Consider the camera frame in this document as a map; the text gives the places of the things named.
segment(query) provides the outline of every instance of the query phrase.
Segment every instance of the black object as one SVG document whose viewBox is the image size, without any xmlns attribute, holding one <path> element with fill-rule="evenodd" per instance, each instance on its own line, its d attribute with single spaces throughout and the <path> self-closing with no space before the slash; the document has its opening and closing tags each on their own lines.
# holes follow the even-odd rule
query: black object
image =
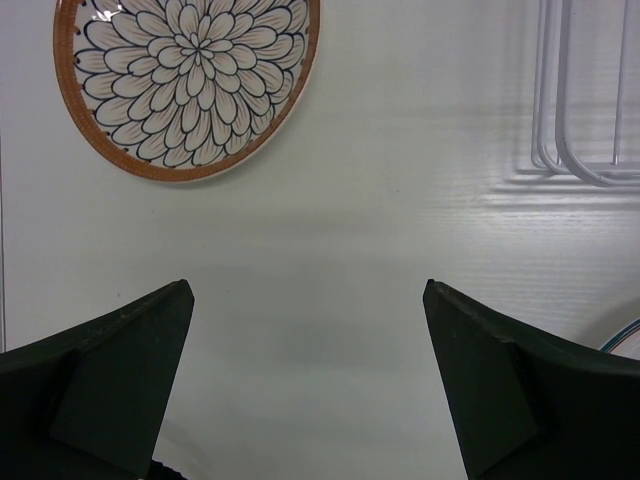
<svg viewBox="0 0 640 480">
<path fill-rule="evenodd" d="M 433 280 L 424 305 L 470 479 L 640 478 L 640 362 Z"/>
<path fill-rule="evenodd" d="M 0 355 L 0 478 L 147 478 L 193 304 L 182 280 Z"/>
</svg>

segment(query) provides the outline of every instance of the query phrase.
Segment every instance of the white wire rack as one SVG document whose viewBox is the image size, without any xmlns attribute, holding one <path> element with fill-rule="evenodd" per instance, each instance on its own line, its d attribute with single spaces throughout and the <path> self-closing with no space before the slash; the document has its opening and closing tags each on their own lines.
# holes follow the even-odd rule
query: white wire rack
<svg viewBox="0 0 640 480">
<path fill-rule="evenodd" d="M 600 187 L 640 186 L 639 47 L 640 0 L 540 1 L 534 166 Z"/>
</svg>

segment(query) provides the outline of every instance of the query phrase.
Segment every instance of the plate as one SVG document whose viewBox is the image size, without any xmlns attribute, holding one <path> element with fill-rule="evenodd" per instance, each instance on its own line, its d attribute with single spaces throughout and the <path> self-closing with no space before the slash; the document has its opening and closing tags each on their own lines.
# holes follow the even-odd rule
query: plate
<svg viewBox="0 0 640 480">
<path fill-rule="evenodd" d="M 319 30 L 320 0 L 60 0 L 56 73 L 76 126 L 107 160 L 191 181 L 276 133 Z"/>
<path fill-rule="evenodd" d="M 604 347 L 603 352 L 640 360 L 640 319 L 621 330 Z"/>
</svg>

